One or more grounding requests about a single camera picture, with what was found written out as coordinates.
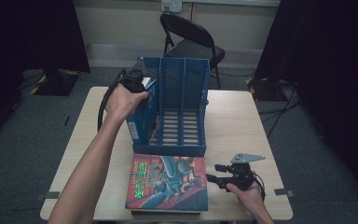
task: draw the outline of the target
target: chair leg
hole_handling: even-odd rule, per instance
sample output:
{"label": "chair leg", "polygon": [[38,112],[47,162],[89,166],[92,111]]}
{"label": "chair leg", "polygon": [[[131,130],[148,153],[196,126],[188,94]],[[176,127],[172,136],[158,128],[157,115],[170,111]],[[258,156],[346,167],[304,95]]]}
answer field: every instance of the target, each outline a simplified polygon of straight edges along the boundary
{"label": "chair leg", "polygon": [[217,69],[217,66],[214,68],[216,71],[216,80],[217,80],[217,89],[220,90],[220,77],[219,77],[219,70]]}

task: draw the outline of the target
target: table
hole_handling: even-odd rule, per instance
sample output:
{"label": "table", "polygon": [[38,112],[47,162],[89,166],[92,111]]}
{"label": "table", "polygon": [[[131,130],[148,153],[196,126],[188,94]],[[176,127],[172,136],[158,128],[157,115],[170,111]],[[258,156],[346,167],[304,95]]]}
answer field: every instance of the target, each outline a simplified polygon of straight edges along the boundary
{"label": "table", "polygon": [[[90,89],[49,191],[62,191],[70,174],[97,133],[98,110],[106,89],[106,87]],[[209,91],[208,100],[205,115],[207,173],[229,176],[216,172],[214,165],[217,163],[230,165],[230,159],[237,152],[265,156],[265,160],[250,164],[265,183],[266,207],[273,219],[290,219],[293,211],[287,196],[277,196],[274,192],[275,189],[283,189],[283,183],[252,95],[247,91]],[[124,208],[132,154],[131,135],[128,126],[124,123],[113,148],[106,183],[96,206],[95,220],[252,219],[250,214],[239,206],[234,194],[219,189],[213,183],[208,183],[209,211],[199,216],[132,216],[131,211]],[[48,219],[56,201],[57,199],[45,200],[40,212],[43,219]]]}

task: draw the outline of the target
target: black folding chair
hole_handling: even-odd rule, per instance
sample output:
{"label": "black folding chair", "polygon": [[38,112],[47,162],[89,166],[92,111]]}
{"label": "black folding chair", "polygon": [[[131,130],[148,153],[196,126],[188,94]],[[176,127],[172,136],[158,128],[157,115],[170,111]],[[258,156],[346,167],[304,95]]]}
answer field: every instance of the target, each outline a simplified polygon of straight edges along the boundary
{"label": "black folding chair", "polygon": [[[182,17],[163,13],[160,16],[161,25],[164,28],[165,47],[164,57],[176,58],[201,58],[208,59],[212,69],[215,69],[217,88],[220,89],[220,78],[217,65],[225,58],[225,51],[214,45],[213,38],[202,26]],[[174,44],[171,34],[183,38],[178,44]]]}

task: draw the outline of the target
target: comic book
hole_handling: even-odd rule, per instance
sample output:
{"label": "comic book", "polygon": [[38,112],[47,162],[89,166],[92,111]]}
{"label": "comic book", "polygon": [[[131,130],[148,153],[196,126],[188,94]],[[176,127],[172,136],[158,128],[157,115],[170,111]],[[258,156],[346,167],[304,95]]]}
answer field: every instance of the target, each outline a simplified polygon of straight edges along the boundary
{"label": "comic book", "polygon": [[133,214],[208,211],[205,158],[134,154],[125,207]]}

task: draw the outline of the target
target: hand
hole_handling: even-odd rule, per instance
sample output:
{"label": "hand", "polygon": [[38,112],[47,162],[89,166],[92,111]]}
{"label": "hand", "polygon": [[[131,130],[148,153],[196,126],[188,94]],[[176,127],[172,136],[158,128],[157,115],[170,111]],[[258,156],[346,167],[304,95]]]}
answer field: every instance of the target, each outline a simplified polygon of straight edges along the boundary
{"label": "hand", "polygon": [[237,186],[228,183],[227,188],[237,195],[238,202],[249,211],[257,220],[257,223],[273,223],[266,206],[264,205],[261,191],[258,184],[254,181],[247,190],[240,190]]}
{"label": "hand", "polygon": [[107,101],[105,110],[108,114],[117,113],[124,120],[135,111],[136,106],[148,95],[148,91],[131,93],[121,83],[118,83]]}

